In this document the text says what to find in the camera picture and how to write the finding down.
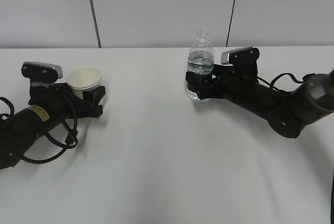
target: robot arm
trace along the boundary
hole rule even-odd
[[[286,138],[297,138],[302,129],[334,111],[334,70],[330,74],[308,74],[298,81],[282,74],[267,86],[259,83],[257,48],[243,48],[222,54],[222,65],[215,65],[210,77],[192,72],[186,80],[199,99],[226,99],[268,121]],[[292,92],[274,86],[283,75],[301,85]]]

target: white wall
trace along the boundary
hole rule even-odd
[[[229,46],[333,44],[333,0],[235,2]]]
[[[233,0],[93,0],[102,47],[225,46]],[[229,46],[333,45],[333,0],[236,0]],[[89,0],[0,0],[0,48],[96,48]]]
[[[93,0],[102,47],[191,46],[196,28],[226,42],[233,0]]]
[[[0,0],[0,48],[96,48],[89,0]]]

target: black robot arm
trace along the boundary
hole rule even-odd
[[[73,95],[67,83],[55,83],[63,76],[60,66],[25,62],[21,72],[24,77],[30,79],[30,106],[14,114],[12,103],[6,98],[0,98],[10,108],[9,114],[0,114],[0,169],[13,167],[20,160],[34,164],[55,160],[66,150],[77,146],[79,118],[98,118],[103,113],[99,102],[105,95],[105,87],[85,91],[83,99],[80,99]],[[73,128],[66,123],[66,119],[71,118],[74,119]],[[65,143],[59,142],[49,134],[49,131],[59,124],[68,132]],[[44,160],[26,157],[25,152],[43,135],[61,147],[59,153]]]
[[[280,135],[297,138],[302,129],[334,111],[334,71],[308,74],[298,81],[292,74],[282,74],[271,83],[258,77],[257,48],[237,49],[222,54],[211,75],[186,73],[199,99],[226,99],[268,121]],[[292,92],[274,86],[283,75],[301,85]]]

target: water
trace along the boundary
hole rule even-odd
[[[190,53],[188,58],[188,71],[195,74],[210,75],[214,66],[214,57],[212,53],[206,51],[195,51]],[[199,100],[195,89],[187,84],[187,94],[193,100]]]

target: cup rim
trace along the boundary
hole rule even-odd
[[[71,84],[69,83],[69,79],[70,79],[71,75],[72,75],[73,73],[77,72],[78,70],[83,69],[83,68],[92,68],[92,69],[97,70],[98,73],[99,73],[99,78],[98,78],[93,84],[88,85],[88,86],[85,86],[85,87],[76,87],[76,86],[71,85]],[[68,86],[71,87],[72,89],[75,89],[75,90],[85,90],[85,89],[89,89],[89,88],[92,88],[92,87],[96,86],[99,82],[101,82],[101,79],[102,79],[101,71],[98,70],[96,67],[94,67],[94,66],[80,66],[80,67],[74,69],[74,70],[67,76],[67,78],[66,78],[66,83],[67,83]]]

